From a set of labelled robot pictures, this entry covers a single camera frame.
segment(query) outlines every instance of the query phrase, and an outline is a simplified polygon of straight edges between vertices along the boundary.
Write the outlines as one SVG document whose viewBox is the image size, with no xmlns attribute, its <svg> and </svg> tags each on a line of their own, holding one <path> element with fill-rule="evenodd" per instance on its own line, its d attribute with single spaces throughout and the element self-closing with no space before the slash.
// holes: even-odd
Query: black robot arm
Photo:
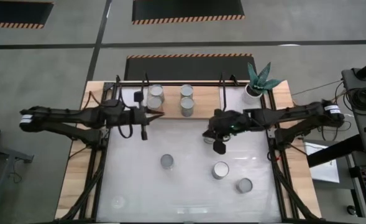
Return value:
<svg viewBox="0 0 366 224">
<path fill-rule="evenodd" d="M 219 154 L 224 154 L 226 147 L 223 142 L 228 141 L 231 135 L 245 131 L 263 131 L 278 123 L 297 120 L 302 121 L 290 128 L 275 130 L 275 149 L 286 148 L 295 137 L 307 135 L 314 128 L 340 127 L 344 123 L 344 115 L 336 104 L 326 100 L 282 110 L 247 109 L 239 113 L 217 109 L 203 136 L 214 139 L 213 149 Z"/>
<path fill-rule="evenodd" d="M 20 112 L 22 115 L 20 128 L 27 132 L 50 131 L 65 135 L 72 140 L 80 139 L 87 146 L 94 146 L 103 136 L 99 128 L 139 124 L 144 130 L 142 139 L 147 140 L 144 127 L 154 119 L 163 116 L 163 113 L 143 107 L 142 98 L 141 91 L 135 93 L 135 100 L 138 100 L 139 107 L 127 107 L 121 100 L 107 100 L 97 107 L 83 110 L 60 110 L 35 106 Z M 146 113 L 155 115 L 148 118 Z M 64 123 L 83 124 L 90 129 L 84 130 Z"/>
</svg>

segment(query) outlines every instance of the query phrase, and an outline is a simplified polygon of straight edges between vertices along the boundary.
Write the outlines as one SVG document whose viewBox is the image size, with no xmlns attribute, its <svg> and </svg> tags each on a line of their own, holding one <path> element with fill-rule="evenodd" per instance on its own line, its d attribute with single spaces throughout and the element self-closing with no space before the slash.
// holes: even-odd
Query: white tray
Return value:
<svg viewBox="0 0 366 224">
<path fill-rule="evenodd" d="M 134 90 L 124 87 L 128 105 L 134 103 L 125 91 Z M 251 108 L 241 103 L 240 93 L 242 88 L 227 88 L 228 110 Z M 113 128 L 97 221 L 279 222 L 265 132 L 234 136 L 227 142 L 227 153 L 219 155 L 203 141 L 207 125 L 206 120 L 158 119 L 147 126 L 148 141 L 141 140 L 140 126 L 134 126 L 130 139 Z M 160 165 L 164 154 L 173 156 L 172 170 Z M 219 161 L 230 168 L 222 180 L 211 175 Z M 235 184 L 244 177 L 253 189 L 239 194 Z"/>
</svg>

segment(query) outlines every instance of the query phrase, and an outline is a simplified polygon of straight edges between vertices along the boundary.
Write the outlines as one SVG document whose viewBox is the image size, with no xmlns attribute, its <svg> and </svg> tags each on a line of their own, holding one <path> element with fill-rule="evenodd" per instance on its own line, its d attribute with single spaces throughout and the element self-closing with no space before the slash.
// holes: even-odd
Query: potted plant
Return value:
<svg viewBox="0 0 366 224">
<path fill-rule="evenodd" d="M 245 86 L 242 99 L 247 104 L 252 104 L 257 101 L 263 94 L 267 94 L 268 90 L 279 85 L 283 80 L 271 79 L 267 80 L 268 74 L 270 74 L 271 62 L 260 72 L 256 74 L 253 66 L 248 63 L 249 69 L 249 83 Z"/>
</svg>

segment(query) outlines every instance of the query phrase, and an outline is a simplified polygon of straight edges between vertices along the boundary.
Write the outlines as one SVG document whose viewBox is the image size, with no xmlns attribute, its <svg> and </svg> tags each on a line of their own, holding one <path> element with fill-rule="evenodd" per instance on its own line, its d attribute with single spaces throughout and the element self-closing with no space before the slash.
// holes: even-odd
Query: metal can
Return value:
<svg viewBox="0 0 366 224">
<path fill-rule="evenodd" d="M 180 100 L 181 114 L 189 117 L 194 113 L 194 100 L 190 97 L 184 97 Z"/>
<path fill-rule="evenodd" d="M 209 138 L 209 137 L 204 137 L 203 141 L 207 144 L 213 144 L 216 140 L 214 140 L 213 138 Z"/>
<path fill-rule="evenodd" d="M 163 87 L 161 85 L 151 85 L 149 88 L 150 96 L 159 97 L 162 103 L 165 101 L 165 95 L 163 94 Z"/>
<path fill-rule="evenodd" d="M 239 193 L 244 194 L 253 189 L 253 184 L 248 178 L 243 178 L 237 182 L 236 187 Z"/>
<path fill-rule="evenodd" d="M 171 155 L 165 154 L 160 158 L 160 164 L 164 169 L 171 169 L 174 164 L 174 159 Z"/>
<path fill-rule="evenodd" d="M 194 88 L 191 85 L 185 84 L 181 86 L 180 88 L 181 98 L 190 97 L 192 99 L 193 95 L 194 95 Z"/>
<path fill-rule="evenodd" d="M 162 107 L 162 99 L 157 96 L 150 96 L 150 98 L 147 99 L 147 107 L 153 110 L 160 110 Z"/>
<path fill-rule="evenodd" d="M 215 179 L 221 180 L 229 173 L 230 168 L 225 162 L 218 162 L 212 168 L 212 175 Z"/>
</svg>

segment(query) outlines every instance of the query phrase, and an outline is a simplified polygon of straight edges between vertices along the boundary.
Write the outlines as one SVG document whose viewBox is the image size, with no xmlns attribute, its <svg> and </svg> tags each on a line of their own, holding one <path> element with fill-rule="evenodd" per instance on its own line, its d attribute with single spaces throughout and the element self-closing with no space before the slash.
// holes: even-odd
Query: concrete floor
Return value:
<svg viewBox="0 0 366 224">
<path fill-rule="evenodd" d="M 42 30 L 0 29 L 0 45 L 94 44 L 106 0 L 56 1 Z M 279 40 L 366 40 L 366 0 L 299 1 L 242 0 L 243 21 L 194 22 L 133 26 L 131 1 L 113 1 L 103 43 L 215 42 Z M 93 80 L 123 77 L 130 54 L 252 53 L 256 65 L 272 62 L 271 76 L 286 79 L 292 93 L 341 78 L 343 69 L 366 64 L 366 45 L 176 47 L 101 49 Z M 53 219 L 61 191 L 71 141 L 51 133 L 24 133 L 19 111 L 43 105 L 73 108 L 80 105 L 92 49 L 0 50 L 0 143 L 35 154 L 32 164 L 16 166 L 24 180 L 7 184 L 0 204 L 0 223 L 33 223 Z M 297 104 L 334 97 L 337 83 L 294 95 Z M 349 111 L 341 106 L 344 113 Z M 357 133 L 353 126 L 337 140 Z M 313 131 L 309 139 L 321 139 Z M 324 218 L 366 223 L 352 217 L 347 190 L 316 189 Z"/>
</svg>

